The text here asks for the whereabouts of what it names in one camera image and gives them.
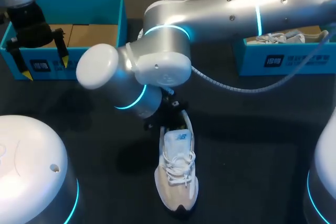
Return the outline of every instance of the white cable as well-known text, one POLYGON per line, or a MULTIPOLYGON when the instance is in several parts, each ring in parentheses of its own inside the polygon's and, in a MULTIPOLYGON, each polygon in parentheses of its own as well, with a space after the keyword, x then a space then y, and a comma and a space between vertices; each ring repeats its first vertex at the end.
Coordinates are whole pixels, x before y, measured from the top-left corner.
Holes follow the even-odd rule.
POLYGON ((206 76, 205 74, 201 73, 200 71, 198 71, 196 68, 194 68, 192 66, 192 70, 194 73, 196 73, 198 76, 202 77, 203 79, 209 81, 210 83, 223 88, 223 89, 227 89, 230 91, 234 91, 234 92, 240 92, 240 93, 262 93, 262 92, 266 92, 269 91, 271 89, 277 88, 281 85, 283 85, 284 83, 286 83, 287 81, 289 81, 294 75, 296 75, 299 70, 322 48, 322 46, 336 33, 336 29, 334 29, 331 33, 329 33, 319 44, 318 46, 311 52, 308 54, 308 56, 293 70, 292 73, 290 73, 289 75, 285 76, 284 78, 282 78, 281 80, 279 80, 276 83, 273 83, 269 86, 263 87, 263 88, 259 88, 259 89, 240 89, 240 88, 235 88, 235 87, 231 87, 225 84, 222 84, 218 81, 215 81, 214 79, 206 76))

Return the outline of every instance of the sneaker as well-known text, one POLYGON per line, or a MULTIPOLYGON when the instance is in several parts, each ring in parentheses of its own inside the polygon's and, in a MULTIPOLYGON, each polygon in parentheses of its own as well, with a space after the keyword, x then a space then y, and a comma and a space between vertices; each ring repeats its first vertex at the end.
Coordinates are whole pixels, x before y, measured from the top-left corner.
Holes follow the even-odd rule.
POLYGON ((177 214, 192 210, 198 195, 193 129, 185 111, 182 116, 186 129, 167 131, 161 128, 159 165, 154 173, 162 202, 177 214))
POLYGON ((301 44, 301 43, 317 43, 328 35, 328 31, 324 30, 319 34, 303 34, 299 30, 293 30, 286 34, 276 33, 267 34, 256 37, 256 40, 249 41, 248 44, 301 44))
POLYGON ((286 37, 282 33, 267 34, 257 36, 256 40, 249 41, 248 44, 278 44, 286 43, 286 37))

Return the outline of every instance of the shoe lace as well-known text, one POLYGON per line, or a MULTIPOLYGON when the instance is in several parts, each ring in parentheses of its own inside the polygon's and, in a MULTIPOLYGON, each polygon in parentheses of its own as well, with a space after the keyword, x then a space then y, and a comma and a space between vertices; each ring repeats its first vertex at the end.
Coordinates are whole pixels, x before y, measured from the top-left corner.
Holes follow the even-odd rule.
POLYGON ((166 173, 168 181, 172 185, 185 184, 194 179, 190 175, 191 167, 195 164, 196 154, 190 152, 189 156, 178 154, 172 160, 169 160, 163 152, 163 157, 166 162, 166 173))
POLYGON ((256 39, 257 41, 271 42, 271 43, 275 42, 285 43, 286 41, 286 37, 282 33, 262 35, 258 36, 256 39))

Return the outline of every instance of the shoe box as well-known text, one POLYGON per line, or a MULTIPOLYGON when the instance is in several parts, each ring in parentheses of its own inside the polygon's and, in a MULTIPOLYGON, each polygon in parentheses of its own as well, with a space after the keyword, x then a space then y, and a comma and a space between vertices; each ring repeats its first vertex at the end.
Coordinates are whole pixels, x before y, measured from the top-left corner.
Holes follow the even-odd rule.
MULTIPOLYGON (((319 26, 296 28, 304 34, 321 33, 319 26)), ((276 33, 287 33, 290 30, 276 33)), ((233 42, 232 48, 240 76, 289 74, 311 53, 318 43, 306 44, 248 44, 256 37, 233 42)), ((336 73, 336 42, 326 43, 299 74, 336 73)))
MULTIPOLYGON (((54 41, 40 48, 20 48, 25 67, 33 80, 77 80, 77 63, 91 46, 105 43, 120 47, 126 43, 124 0, 37 0, 37 4, 51 29, 63 30, 69 57, 67 64, 62 62, 54 41)), ((14 79, 29 80, 6 51, 6 42, 15 36, 10 23, 0 45, 0 53, 14 79)))

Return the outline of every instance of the black floor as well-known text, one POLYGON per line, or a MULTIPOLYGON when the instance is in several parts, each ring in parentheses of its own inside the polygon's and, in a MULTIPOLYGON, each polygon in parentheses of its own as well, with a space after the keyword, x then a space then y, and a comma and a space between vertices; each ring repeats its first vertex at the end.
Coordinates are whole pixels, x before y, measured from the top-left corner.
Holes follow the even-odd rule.
MULTIPOLYGON (((130 21, 130 40, 141 28, 130 21)), ((229 45, 192 48, 193 64, 219 81, 261 87, 278 77, 238 78, 229 45)), ((177 93, 190 102, 198 204, 186 223, 305 223, 302 192, 311 154, 333 108, 334 76, 297 76, 260 95, 222 91, 196 76, 177 93)), ((50 125, 62 138, 86 201, 86 224, 180 223, 164 209, 154 170, 158 140, 136 117, 73 81, 14 81, 0 59, 0 114, 50 125)))

